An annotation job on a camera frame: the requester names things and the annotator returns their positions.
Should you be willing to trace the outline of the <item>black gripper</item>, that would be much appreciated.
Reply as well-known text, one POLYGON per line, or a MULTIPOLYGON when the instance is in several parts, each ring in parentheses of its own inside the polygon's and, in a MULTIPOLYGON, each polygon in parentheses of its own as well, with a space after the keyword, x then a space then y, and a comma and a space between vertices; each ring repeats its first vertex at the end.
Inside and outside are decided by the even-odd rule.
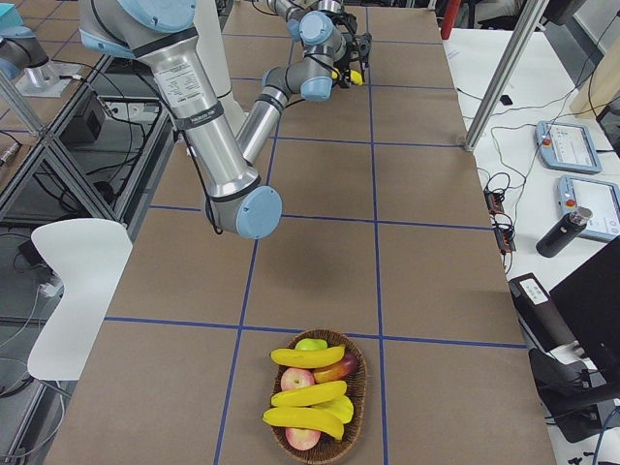
POLYGON ((341 88, 351 88, 355 84, 355 73, 348 58, 343 57, 336 63, 336 84, 341 88))

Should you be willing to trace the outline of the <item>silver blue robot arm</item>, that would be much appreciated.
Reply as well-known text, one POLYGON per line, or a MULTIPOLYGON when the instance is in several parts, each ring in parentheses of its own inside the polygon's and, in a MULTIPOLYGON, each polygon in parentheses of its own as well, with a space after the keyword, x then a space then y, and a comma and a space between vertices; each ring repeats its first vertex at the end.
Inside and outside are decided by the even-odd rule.
POLYGON ((254 162, 294 94, 307 101, 329 99, 335 65, 346 53, 346 39, 335 24, 344 8, 339 1, 307 8, 293 1, 268 2, 285 19, 292 38, 301 41, 303 58, 264 75, 262 93, 235 131, 209 80, 216 66, 197 52, 197 6, 195 1, 81 1, 81 41, 150 68, 157 96, 209 177, 203 188, 207 219, 216 230, 263 238, 279 224, 282 200, 262 184, 254 162))
POLYGON ((307 6, 303 6, 301 1, 290 0, 252 1, 251 4, 259 13, 281 17, 295 42, 301 40, 301 21, 309 13, 321 12, 329 19, 345 13, 341 1, 311 1, 307 6))

